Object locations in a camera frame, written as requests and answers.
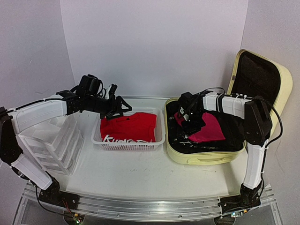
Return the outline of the white perforated plastic basket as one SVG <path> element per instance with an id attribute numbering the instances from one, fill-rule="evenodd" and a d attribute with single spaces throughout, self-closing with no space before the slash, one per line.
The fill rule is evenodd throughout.
<path id="1" fill-rule="evenodd" d="M 154 151 L 165 142 L 165 123 L 159 108 L 133 108 L 113 119 L 96 118 L 91 141 L 103 150 Z"/>

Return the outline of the white plastic drawer organizer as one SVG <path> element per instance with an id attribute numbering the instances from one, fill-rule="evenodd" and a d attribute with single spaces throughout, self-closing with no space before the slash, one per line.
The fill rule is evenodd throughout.
<path id="1" fill-rule="evenodd" d="M 84 138 L 73 115 L 52 118 L 19 134 L 20 140 L 46 171 L 72 175 Z"/>

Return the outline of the pale yellow hard-shell suitcase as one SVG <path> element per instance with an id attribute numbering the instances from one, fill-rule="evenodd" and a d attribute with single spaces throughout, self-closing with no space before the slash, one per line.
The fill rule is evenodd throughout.
<path id="1" fill-rule="evenodd" d="M 240 50 L 236 56 L 228 94 L 261 96 L 282 113 L 293 88 L 290 71 L 255 52 Z M 217 165 L 234 160 L 246 147 L 242 120 L 228 114 L 211 112 L 218 120 L 225 140 L 197 143 L 185 138 L 175 119 L 178 98 L 165 103 L 167 153 L 180 164 Z"/>

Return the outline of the red Kungfu print t-shirt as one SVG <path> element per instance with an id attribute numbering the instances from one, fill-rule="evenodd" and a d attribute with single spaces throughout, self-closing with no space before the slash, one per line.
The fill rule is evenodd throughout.
<path id="1" fill-rule="evenodd" d="M 155 142 L 154 129 L 157 116 L 136 112 L 117 119 L 101 120 L 100 133 L 103 142 L 110 143 L 152 143 Z"/>

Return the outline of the magenta t-shirt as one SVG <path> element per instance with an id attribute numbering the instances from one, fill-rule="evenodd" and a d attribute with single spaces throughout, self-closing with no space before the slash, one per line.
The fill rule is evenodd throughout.
<path id="1" fill-rule="evenodd" d="M 217 118 L 205 112 L 201 118 L 196 120 L 185 120 L 175 113 L 175 120 L 178 124 L 178 138 L 190 140 L 195 143 L 206 143 L 212 141 L 224 141 L 225 136 Z"/>

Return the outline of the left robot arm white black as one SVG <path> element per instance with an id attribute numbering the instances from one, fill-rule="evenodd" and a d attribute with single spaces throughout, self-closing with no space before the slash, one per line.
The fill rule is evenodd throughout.
<path id="1" fill-rule="evenodd" d="M 120 96 L 77 95 L 64 90 L 14 109 L 0 110 L 0 158 L 20 177 L 45 190 L 53 205 L 63 201 L 51 172 L 71 175 L 83 145 L 74 114 L 89 111 L 115 119 L 132 110 Z"/>

